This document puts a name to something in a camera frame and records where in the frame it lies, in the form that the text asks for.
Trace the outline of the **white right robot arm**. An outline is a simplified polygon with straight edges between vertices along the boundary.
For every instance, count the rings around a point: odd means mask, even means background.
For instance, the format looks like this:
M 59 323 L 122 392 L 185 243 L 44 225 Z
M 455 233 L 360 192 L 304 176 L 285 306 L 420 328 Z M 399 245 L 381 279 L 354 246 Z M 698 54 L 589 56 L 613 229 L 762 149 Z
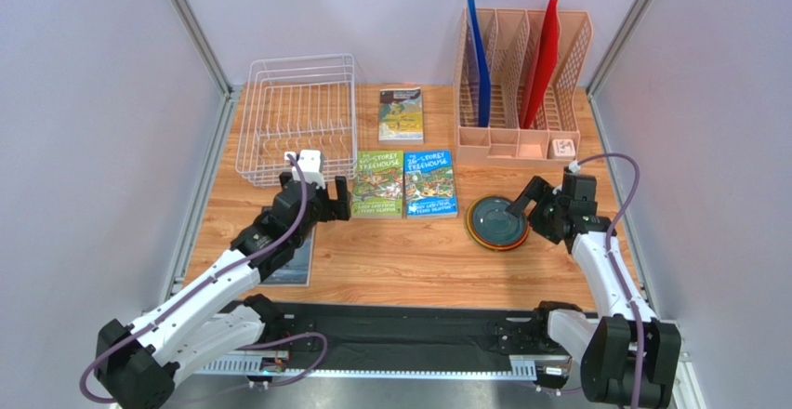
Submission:
M 597 180 L 566 170 L 560 186 L 534 176 L 508 212 L 554 244 L 565 244 L 594 297 L 592 324 L 571 304 L 549 305 L 546 336 L 578 363 L 591 402 L 667 408 L 682 347 L 678 327 L 641 298 L 621 256 L 613 223 L 597 213 Z

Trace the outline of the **dark brown plate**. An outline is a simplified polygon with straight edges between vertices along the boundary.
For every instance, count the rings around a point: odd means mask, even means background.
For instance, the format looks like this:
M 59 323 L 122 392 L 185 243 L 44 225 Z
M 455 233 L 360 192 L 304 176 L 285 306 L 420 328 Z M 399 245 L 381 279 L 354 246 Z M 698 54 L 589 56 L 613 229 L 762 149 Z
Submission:
M 465 216 L 469 236 L 493 251 L 509 251 L 523 244 L 530 228 L 524 217 L 507 211 L 510 204 L 508 198 L 500 195 L 484 195 L 474 201 Z

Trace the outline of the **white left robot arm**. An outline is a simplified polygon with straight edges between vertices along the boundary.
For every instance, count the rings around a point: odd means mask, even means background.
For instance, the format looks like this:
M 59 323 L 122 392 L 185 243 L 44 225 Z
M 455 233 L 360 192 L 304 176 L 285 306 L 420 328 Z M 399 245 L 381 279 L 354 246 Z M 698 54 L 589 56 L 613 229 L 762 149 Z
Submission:
M 216 315 L 286 265 L 320 222 L 350 218 L 350 193 L 336 176 L 295 167 L 280 175 L 270 206 L 231 241 L 198 279 L 132 323 L 113 319 L 98 334 L 95 360 L 79 379 L 83 396 L 123 408 L 160 408 L 187 377 L 232 350 L 267 348 L 262 338 L 283 315 L 262 295 Z

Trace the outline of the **orange plate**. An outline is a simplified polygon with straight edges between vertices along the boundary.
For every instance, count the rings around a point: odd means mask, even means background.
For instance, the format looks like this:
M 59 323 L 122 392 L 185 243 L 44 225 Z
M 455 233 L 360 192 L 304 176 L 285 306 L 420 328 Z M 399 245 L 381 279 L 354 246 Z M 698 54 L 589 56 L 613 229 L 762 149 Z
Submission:
M 509 251 L 522 245 L 530 228 L 525 218 L 506 211 L 468 212 L 466 230 L 474 242 L 493 251 Z

